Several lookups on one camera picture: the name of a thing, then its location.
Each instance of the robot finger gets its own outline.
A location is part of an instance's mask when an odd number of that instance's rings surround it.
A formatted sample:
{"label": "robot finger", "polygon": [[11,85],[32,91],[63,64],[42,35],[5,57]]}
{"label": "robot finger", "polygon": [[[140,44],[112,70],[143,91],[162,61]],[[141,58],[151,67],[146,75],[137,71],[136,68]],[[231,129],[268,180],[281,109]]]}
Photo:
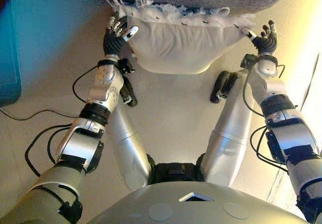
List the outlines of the robot finger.
{"label": "robot finger", "polygon": [[133,26],[122,35],[122,38],[127,42],[137,33],[138,30],[139,27]]}
{"label": "robot finger", "polygon": [[242,31],[242,33],[243,33],[245,36],[247,36],[251,41],[253,41],[253,40],[257,37],[257,35],[256,35],[252,30],[250,30],[250,29],[248,29],[248,28],[242,28],[242,29],[241,29],[241,31]]}
{"label": "robot finger", "polygon": [[268,22],[268,24],[270,25],[270,27],[271,27],[271,31],[272,31],[272,37],[274,37],[274,38],[277,38],[277,30],[276,30],[276,26],[275,26],[275,24],[274,24],[274,22],[273,22],[273,20],[270,20],[269,22]]}
{"label": "robot finger", "polygon": [[118,33],[119,29],[125,29],[127,27],[127,17],[124,16],[122,18],[120,18],[115,24],[114,24],[114,28],[113,31],[115,32],[115,34]]}
{"label": "robot finger", "polygon": [[107,29],[109,30],[109,33],[112,32],[113,28],[114,28],[114,23],[116,20],[118,20],[119,18],[119,12],[115,12],[111,17],[110,20],[107,24]]}
{"label": "robot finger", "polygon": [[263,26],[263,29],[265,30],[265,32],[266,32],[267,35],[270,35],[271,34],[271,30],[270,30],[270,28],[267,25],[264,25]]}
{"label": "robot finger", "polygon": [[264,31],[262,31],[262,32],[261,32],[261,36],[262,36],[263,38],[267,38],[267,34],[266,34]]}

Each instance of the black clamp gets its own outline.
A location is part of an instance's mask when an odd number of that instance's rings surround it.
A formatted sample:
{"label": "black clamp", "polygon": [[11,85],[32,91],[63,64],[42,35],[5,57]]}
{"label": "black clamp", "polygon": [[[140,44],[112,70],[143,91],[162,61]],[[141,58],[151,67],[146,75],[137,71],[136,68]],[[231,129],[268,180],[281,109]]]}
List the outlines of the black clamp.
{"label": "black clamp", "polygon": [[124,85],[120,90],[120,94],[123,98],[123,102],[130,107],[135,107],[137,105],[137,98],[134,94],[134,90],[130,80],[125,76],[125,74],[135,72],[131,62],[127,59],[121,59],[117,62],[116,67],[119,69],[123,76]]}
{"label": "black clamp", "polygon": [[278,65],[277,58],[268,55],[263,54],[257,57],[257,55],[254,54],[246,54],[243,59],[241,60],[240,66],[244,69],[251,69],[258,61],[260,60],[270,60],[271,62],[274,62],[276,66]]}

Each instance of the black joint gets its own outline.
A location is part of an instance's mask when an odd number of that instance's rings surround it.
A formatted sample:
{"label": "black joint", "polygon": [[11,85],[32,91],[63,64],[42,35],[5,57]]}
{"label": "black joint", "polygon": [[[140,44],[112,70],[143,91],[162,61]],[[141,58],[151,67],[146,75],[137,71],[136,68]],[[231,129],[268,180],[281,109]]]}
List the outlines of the black joint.
{"label": "black joint", "polygon": [[261,108],[264,114],[264,117],[271,115],[275,112],[295,109],[294,105],[286,95],[273,95],[265,99],[261,103]]}
{"label": "black joint", "polygon": [[82,216],[83,205],[78,200],[74,201],[72,206],[69,205],[69,202],[65,202],[58,210],[58,213],[61,214],[66,220],[71,224],[76,224],[80,217]]}
{"label": "black joint", "polygon": [[309,144],[288,148],[284,150],[284,153],[287,155],[287,161],[292,165],[297,165],[304,160],[322,159]]}
{"label": "black joint", "polygon": [[106,107],[96,103],[87,103],[79,115],[81,118],[92,120],[102,126],[107,124],[109,116],[110,111]]}
{"label": "black joint", "polygon": [[67,167],[72,168],[74,170],[77,170],[79,173],[82,172],[83,164],[85,163],[85,159],[70,155],[62,155],[61,157],[62,161],[59,161],[57,164],[55,164],[56,167]]}
{"label": "black joint", "polygon": [[273,56],[271,56],[271,55],[263,54],[263,55],[261,55],[260,57],[258,57],[258,60],[263,60],[263,59],[265,59],[265,60],[269,60],[269,61],[271,61],[271,62],[274,62],[274,63],[275,63],[275,65],[276,65],[276,67],[278,66],[277,58],[275,58],[275,57],[273,57]]}
{"label": "black joint", "polygon": [[114,62],[114,61],[112,61],[110,59],[102,59],[97,63],[97,67],[100,67],[102,65],[111,65],[111,64],[115,65],[116,62]]}
{"label": "black joint", "polygon": [[154,165],[151,176],[149,184],[171,181],[203,181],[200,169],[192,163],[157,164]]}
{"label": "black joint", "polygon": [[251,69],[258,62],[258,58],[254,54],[246,54],[242,62],[240,63],[241,68]]}
{"label": "black joint", "polygon": [[[322,179],[314,180],[314,183],[321,182]],[[322,197],[312,199],[305,188],[301,188],[297,196],[296,206],[302,211],[305,219],[310,223],[315,223],[317,216],[322,212]]]}

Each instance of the beige floor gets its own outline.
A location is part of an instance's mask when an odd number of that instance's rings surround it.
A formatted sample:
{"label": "beige floor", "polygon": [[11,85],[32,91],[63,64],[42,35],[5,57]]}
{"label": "beige floor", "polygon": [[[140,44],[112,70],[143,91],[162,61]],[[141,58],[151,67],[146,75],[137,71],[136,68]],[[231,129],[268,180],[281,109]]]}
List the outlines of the beige floor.
{"label": "beige floor", "polygon": [[[285,79],[290,83],[294,104],[300,104],[307,86],[315,56],[306,51],[305,68],[300,77],[296,69],[301,65],[296,56],[307,44],[306,27],[312,26],[317,0],[280,0],[275,6],[257,14],[258,26],[273,19],[278,27],[279,47],[276,56],[286,64]],[[107,20],[107,7],[100,7],[41,71],[30,71],[26,65],[23,43],[19,48],[23,94],[20,100],[6,109],[16,116],[25,117],[40,109],[52,108],[77,114],[82,103],[72,94],[71,84],[77,76],[102,59],[102,38]],[[214,80],[222,70],[235,71],[244,54],[255,53],[247,39],[223,55],[209,70],[195,76],[164,75],[146,72],[135,65],[136,72],[129,76],[139,104],[128,108],[136,122],[145,148],[156,162],[195,162],[205,152],[209,135],[223,108],[223,102],[213,105],[208,101]],[[84,97],[93,82],[95,73],[84,77],[76,90]],[[0,216],[12,208],[36,179],[24,160],[24,151],[33,137],[42,129],[69,123],[70,120],[53,113],[44,113],[25,122],[16,122],[0,115]],[[251,130],[261,126],[263,119],[253,117]],[[50,167],[46,155],[48,134],[36,143],[31,151],[34,165],[44,171]],[[62,134],[53,146],[57,146]],[[129,193],[113,164],[109,134],[105,134],[104,153],[99,168],[86,177],[83,193],[83,216],[79,223],[111,206]],[[266,200],[276,177],[276,169],[256,159],[250,147],[233,188]]]}

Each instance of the robotic hand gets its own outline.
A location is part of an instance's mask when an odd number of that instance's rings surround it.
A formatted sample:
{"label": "robotic hand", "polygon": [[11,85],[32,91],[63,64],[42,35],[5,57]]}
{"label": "robotic hand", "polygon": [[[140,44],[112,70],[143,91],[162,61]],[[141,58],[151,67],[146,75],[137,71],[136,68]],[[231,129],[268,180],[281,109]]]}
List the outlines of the robotic hand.
{"label": "robotic hand", "polygon": [[124,16],[119,19],[119,13],[116,12],[110,18],[104,35],[103,49],[106,58],[119,60],[121,47],[138,31],[137,26],[133,26],[129,30],[126,30],[126,28],[127,17]]}
{"label": "robotic hand", "polygon": [[248,28],[242,28],[241,31],[252,41],[258,50],[258,55],[268,54],[274,55],[277,47],[277,31],[272,20],[268,22],[269,26],[264,25],[264,31],[261,32],[261,37],[257,36]]}
{"label": "robotic hand", "polygon": [[277,34],[272,20],[269,25],[263,26],[261,37],[247,28],[241,30],[258,49],[256,59],[246,55],[241,67],[249,70],[247,81],[265,117],[270,152],[278,163],[286,165],[297,206],[310,223],[322,223],[322,158],[283,81],[276,77],[278,62],[273,54]]}

